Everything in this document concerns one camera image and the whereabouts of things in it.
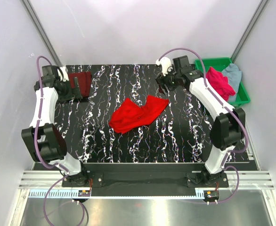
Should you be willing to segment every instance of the red cloth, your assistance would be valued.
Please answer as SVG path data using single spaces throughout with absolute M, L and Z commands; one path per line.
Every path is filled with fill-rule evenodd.
M 75 88 L 74 78 L 77 77 L 82 97 L 89 96 L 92 79 L 91 72 L 72 73 L 68 74 L 68 77 L 71 88 Z
M 206 78 L 224 100 L 228 101 L 229 96 L 235 95 L 235 91 L 228 84 L 228 78 L 224 77 L 222 72 L 218 72 L 213 67 L 210 67 L 206 73 Z
M 126 133 L 139 126 L 151 124 L 166 108 L 168 100 L 147 96 L 145 106 L 137 106 L 129 98 L 112 115 L 109 125 L 117 133 Z

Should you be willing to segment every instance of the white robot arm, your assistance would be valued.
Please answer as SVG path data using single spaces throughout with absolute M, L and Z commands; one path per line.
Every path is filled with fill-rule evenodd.
M 214 120 L 210 132 L 213 146 L 205 168 L 199 175 L 202 183 L 207 184 L 217 180 L 221 175 L 230 151 L 244 137 L 241 128 L 226 108 L 231 110 L 243 125 L 245 124 L 245 112 L 227 103 L 208 81 L 205 84 L 203 73 L 193 70 L 187 56 L 175 58 L 173 62 L 174 66 L 167 57 L 156 61 L 157 66 L 162 67 L 162 74 L 156 78 L 159 91 L 164 93 L 164 91 L 174 90 L 177 86 L 185 87 L 201 101 Z
M 40 87 L 39 82 L 34 86 L 37 98 L 35 112 L 30 127 L 22 130 L 22 139 L 32 159 L 35 162 L 40 162 L 34 145 L 35 127 L 37 120 L 40 120 L 37 143 L 42 159 L 47 164 L 54 165 L 64 171 L 65 174 L 68 174 L 67 179 L 69 182 L 86 184 L 88 174 L 84 165 L 67 152 L 65 140 L 54 126 L 57 101 L 81 98 L 77 78 L 74 79 L 75 88 L 72 89 L 67 75 L 61 76 L 56 66 L 48 65 L 42 69 L 43 76 L 41 79 L 43 87 Z

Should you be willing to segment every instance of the gray wall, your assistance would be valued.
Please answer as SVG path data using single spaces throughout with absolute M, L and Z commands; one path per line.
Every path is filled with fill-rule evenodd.
M 230 57 L 259 2 L 31 0 L 67 65 L 154 64 L 176 47 L 191 48 L 204 58 Z M 181 54 L 187 53 L 177 51 L 169 58 Z
M 244 108 L 251 137 L 276 188 L 276 0 L 268 4 L 236 64 L 251 97 Z
M 0 226 L 7 225 L 22 173 L 32 166 L 21 129 L 33 118 L 38 55 L 48 57 L 21 1 L 0 1 Z

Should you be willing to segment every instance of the garment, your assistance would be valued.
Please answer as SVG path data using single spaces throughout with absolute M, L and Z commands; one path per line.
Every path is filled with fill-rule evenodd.
M 223 75 L 228 78 L 229 85 L 233 88 L 235 91 L 235 95 L 229 97 L 228 102 L 234 102 L 236 101 L 236 95 L 238 92 L 238 88 L 240 86 L 240 82 L 242 80 L 242 72 L 238 69 L 238 67 L 235 64 L 229 64 L 228 67 L 226 67 L 222 71 Z
M 82 97 L 88 97 L 90 93 L 92 75 L 91 72 L 68 74 L 71 88 L 75 88 L 74 78 L 77 77 Z
M 210 67 L 206 73 L 206 78 L 215 91 L 220 94 L 220 96 L 228 101 L 229 96 L 235 95 L 235 91 L 228 84 L 228 78 L 224 77 L 221 72 L 216 71 L 213 67 Z
M 126 133 L 139 126 L 151 124 L 166 108 L 168 100 L 147 96 L 146 105 L 137 106 L 129 98 L 112 115 L 109 125 L 117 133 Z

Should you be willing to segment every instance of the black marble table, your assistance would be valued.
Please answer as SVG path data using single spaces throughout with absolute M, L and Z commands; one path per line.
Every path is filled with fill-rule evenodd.
M 57 104 L 56 127 L 68 151 L 82 162 L 201 162 L 211 150 L 213 123 L 201 103 L 177 88 L 167 96 L 158 92 L 155 65 L 70 65 L 69 73 L 90 71 L 90 97 Z M 123 135 L 108 123 L 125 98 L 145 105 L 147 95 L 169 99 L 162 114 L 150 125 Z M 230 161 L 248 161 L 246 153 Z

